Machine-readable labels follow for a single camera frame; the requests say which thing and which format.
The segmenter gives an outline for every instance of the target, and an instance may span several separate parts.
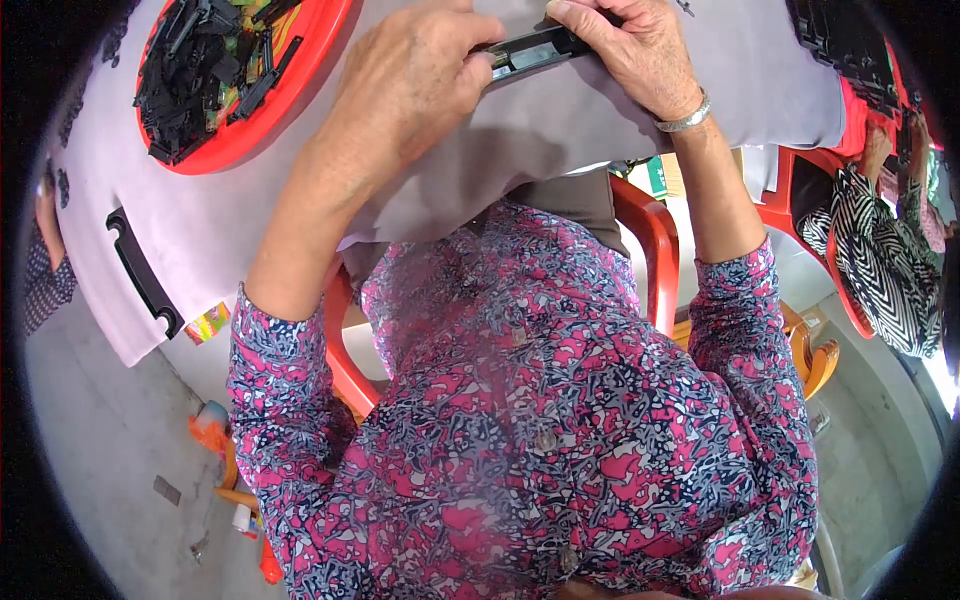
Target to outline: floral print shirt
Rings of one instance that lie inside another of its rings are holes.
[[[769,241],[698,269],[687,354],[643,319],[630,261],[560,217],[500,203],[479,233],[393,244],[362,290],[392,381],[359,427],[323,308],[282,321],[241,286],[237,463],[291,597],[786,582],[817,475]]]

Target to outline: brown pants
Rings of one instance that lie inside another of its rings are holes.
[[[620,226],[614,220],[613,194],[606,168],[582,175],[524,183],[508,193],[504,201],[530,206],[579,223],[598,242],[630,258],[630,253],[620,241]],[[484,210],[463,227],[479,234],[486,216],[487,210]],[[388,245],[389,242],[358,243],[341,252],[353,289],[360,289],[387,251]]]

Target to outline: silver bracelet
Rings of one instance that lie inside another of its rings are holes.
[[[677,119],[676,121],[654,121],[654,124],[662,132],[666,133],[676,133],[682,132],[683,130],[688,130],[695,125],[700,125],[704,122],[704,119],[707,118],[707,115],[710,114],[710,97],[707,94],[707,91],[700,88],[700,93],[704,95],[704,101],[700,104],[700,107],[690,113],[688,116],[683,119]]]

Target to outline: shirt button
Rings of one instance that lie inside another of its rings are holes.
[[[557,434],[547,430],[534,436],[534,447],[540,452],[549,452],[557,447]]]
[[[514,348],[517,346],[523,346],[527,343],[527,332],[521,328],[514,329],[510,332],[511,337],[514,338]]]
[[[577,570],[577,566],[580,564],[580,555],[577,554],[577,549],[573,546],[567,546],[560,552],[560,570],[563,573],[569,574]]]

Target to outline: red plastic chair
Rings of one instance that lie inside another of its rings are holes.
[[[639,240],[647,261],[647,317],[663,335],[673,334],[680,286],[680,238],[670,211],[619,177],[610,176],[616,218]],[[350,358],[344,346],[343,322],[353,298],[347,271],[337,262],[336,276],[327,285],[324,300],[326,362],[333,385],[354,412],[365,417],[380,393]]]
[[[836,239],[833,235],[833,227],[827,238],[827,258],[824,259],[812,248],[810,248],[803,238],[797,233],[793,224],[793,213],[790,209],[790,190],[793,184],[793,166],[797,156],[812,162],[814,165],[824,170],[831,177],[844,167],[843,159],[833,152],[817,148],[814,150],[794,150],[780,146],[780,156],[777,162],[777,191],[764,191],[761,199],[763,204],[756,204],[756,211],[760,213],[760,219],[769,227],[779,229],[788,233],[793,239],[800,243],[811,256],[820,261],[820,264],[830,273],[830,278],[837,286],[837,293],[840,295],[840,301],[843,302],[847,315],[853,322],[857,332],[864,338],[874,337],[874,327],[870,324],[860,302],[854,298],[843,284],[843,278],[840,270],[837,268],[836,261]]]

